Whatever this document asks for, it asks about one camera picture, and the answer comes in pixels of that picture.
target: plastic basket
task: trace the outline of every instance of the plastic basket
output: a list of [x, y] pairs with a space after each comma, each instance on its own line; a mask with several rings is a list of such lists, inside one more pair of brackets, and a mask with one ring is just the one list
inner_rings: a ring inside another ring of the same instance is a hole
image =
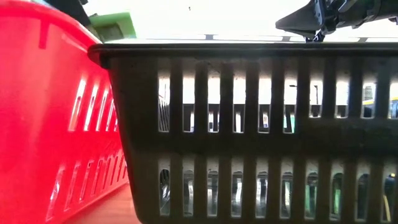
[[[141, 222], [381, 223], [386, 219], [384, 179], [395, 173], [398, 155], [397, 121], [388, 116], [398, 45], [105, 44], [93, 46], [89, 55], [110, 71]], [[208, 127], [211, 73], [220, 75], [217, 133]], [[158, 77], [164, 74], [170, 75], [168, 130], [159, 124]], [[259, 132], [262, 75], [271, 79], [268, 133]], [[195, 77], [191, 133], [183, 129], [184, 76]], [[237, 76], [246, 79], [242, 133], [233, 128]], [[294, 133], [283, 129], [287, 77], [297, 79]], [[319, 118], [309, 117], [313, 77], [323, 80]], [[339, 77], [349, 80], [347, 118], [335, 115]], [[363, 84], [368, 77], [377, 81], [374, 117], [362, 118]], [[313, 213], [307, 215], [306, 191], [313, 176], [317, 187], [311, 196]], [[210, 183], [213, 177], [217, 184]], [[358, 183], [364, 179], [366, 199], [359, 205], [363, 185]], [[258, 187], [264, 182], [265, 204], [264, 189]], [[210, 186], [216, 186], [216, 192]], [[391, 198], [388, 215], [394, 223], [398, 207], [393, 206], [396, 197]]]
[[61, 223], [127, 182], [99, 41], [27, 1], [2, 1], [0, 26], [0, 223]]

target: green object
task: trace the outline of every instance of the green object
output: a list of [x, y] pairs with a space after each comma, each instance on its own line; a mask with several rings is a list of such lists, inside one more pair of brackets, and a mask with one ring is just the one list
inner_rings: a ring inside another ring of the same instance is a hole
[[336, 189], [335, 191], [335, 214], [339, 214], [340, 212], [340, 189]]
[[310, 208], [310, 186], [306, 185], [305, 186], [305, 210], [311, 212]]
[[316, 206], [316, 204], [317, 204], [317, 189], [318, 189], [318, 187], [315, 187], [315, 193], [314, 193], [314, 202], [315, 202], [315, 207], [317, 207]]
[[136, 38], [130, 12], [120, 12], [103, 16], [90, 16], [92, 27], [103, 42]]
[[[294, 133], [294, 125], [295, 125], [294, 115], [290, 115], [290, 122], [291, 122], [291, 125], [292, 125], [292, 133]], [[284, 116], [284, 128], [287, 128], [286, 116]]]

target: wooden floor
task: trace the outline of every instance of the wooden floor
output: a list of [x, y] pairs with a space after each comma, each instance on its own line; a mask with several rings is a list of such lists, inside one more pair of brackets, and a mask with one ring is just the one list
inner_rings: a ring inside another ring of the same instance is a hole
[[140, 224], [134, 212], [134, 204], [128, 185], [96, 202], [65, 223]]

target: black shopping basket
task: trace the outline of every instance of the black shopping basket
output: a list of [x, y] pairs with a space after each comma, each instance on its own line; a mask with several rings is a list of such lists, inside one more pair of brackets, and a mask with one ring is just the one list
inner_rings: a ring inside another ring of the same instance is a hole
[[[143, 223], [398, 222], [398, 132], [390, 110], [398, 45], [104, 44], [89, 55], [109, 70]], [[220, 76], [216, 133], [208, 126], [211, 73]], [[158, 86], [164, 74], [166, 103]], [[271, 80], [266, 132], [259, 131], [263, 75]], [[192, 132], [183, 128], [186, 76], [195, 78]], [[246, 79], [241, 133], [233, 128], [236, 76]], [[294, 133], [283, 127], [287, 77], [297, 79]], [[309, 116], [314, 77], [323, 81], [316, 118]], [[365, 118], [363, 85], [372, 77], [373, 115]], [[349, 97], [347, 116], [337, 118], [340, 78], [349, 82]]]

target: red shopping basket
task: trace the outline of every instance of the red shopping basket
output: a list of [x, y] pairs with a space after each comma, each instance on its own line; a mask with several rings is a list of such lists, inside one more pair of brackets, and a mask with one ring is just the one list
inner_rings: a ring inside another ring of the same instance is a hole
[[[397, 44], [104, 44], [89, 55], [110, 71], [141, 222], [398, 222], [398, 125], [389, 117]], [[218, 132], [208, 125], [214, 76], [220, 80]], [[184, 128], [183, 101], [193, 77], [191, 131]], [[246, 102], [235, 119], [238, 77], [246, 77]], [[373, 117], [365, 118], [369, 77], [377, 82], [376, 99]], [[267, 132], [259, 131], [261, 78], [271, 82]], [[283, 125], [287, 78], [297, 81], [290, 133]], [[323, 81], [317, 118], [310, 116], [313, 78]], [[344, 118], [336, 115], [340, 78], [349, 82]], [[167, 113], [158, 101], [163, 79], [170, 83]], [[162, 116], [169, 118], [167, 129]], [[244, 123], [239, 133], [238, 118]]]
[[111, 86], [77, 21], [0, 3], [0, 223], [59, 223], [127, 182]]

